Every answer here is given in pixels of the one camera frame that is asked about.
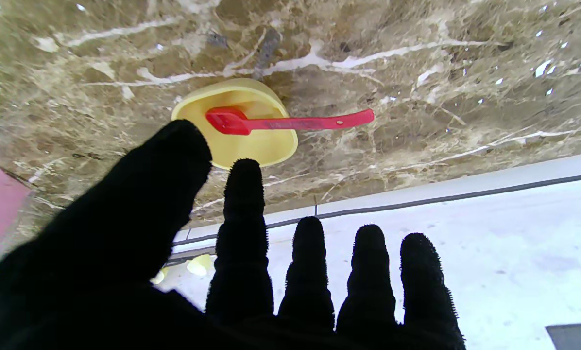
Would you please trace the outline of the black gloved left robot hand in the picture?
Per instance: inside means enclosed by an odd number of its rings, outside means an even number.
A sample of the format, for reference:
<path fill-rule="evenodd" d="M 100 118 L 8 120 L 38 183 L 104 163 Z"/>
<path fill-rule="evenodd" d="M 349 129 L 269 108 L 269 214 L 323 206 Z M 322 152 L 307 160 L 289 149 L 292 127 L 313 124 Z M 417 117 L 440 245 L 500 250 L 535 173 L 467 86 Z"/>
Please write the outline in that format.
<path fill-rule="evenodd" d="M 278 312 L 268 273 L 261 168 L 227 178 L 215 273 L 203 311 L 152 284 L 211 169 L 197 127 L 175 120 L 113 166 L 37 237 L 0 261 L 0 350 L 463 350 L 440 257 L 428 237 L 401 243 L 404 321 L 377 225 L 355 236 L 347 297 L 335 312 L 322 223 L 298 222 Z"/>

